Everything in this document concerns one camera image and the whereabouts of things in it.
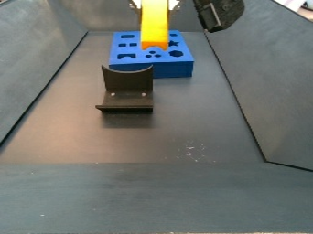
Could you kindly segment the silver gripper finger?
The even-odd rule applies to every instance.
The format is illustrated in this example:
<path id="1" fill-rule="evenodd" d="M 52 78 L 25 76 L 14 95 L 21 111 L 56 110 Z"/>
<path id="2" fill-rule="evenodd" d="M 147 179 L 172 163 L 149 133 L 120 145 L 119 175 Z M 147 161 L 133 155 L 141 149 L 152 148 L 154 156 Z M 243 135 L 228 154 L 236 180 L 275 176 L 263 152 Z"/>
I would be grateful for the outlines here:
<path id="1" fill-rule="evenodd" d="M 168 0 L 168 9 L 175 10 L 178 8 L 180 0 Z"/>
<path id="2" fill-rule="evenodd" d="M 129 0 L 132 8 L 140 9 L 140 0 Z"/>

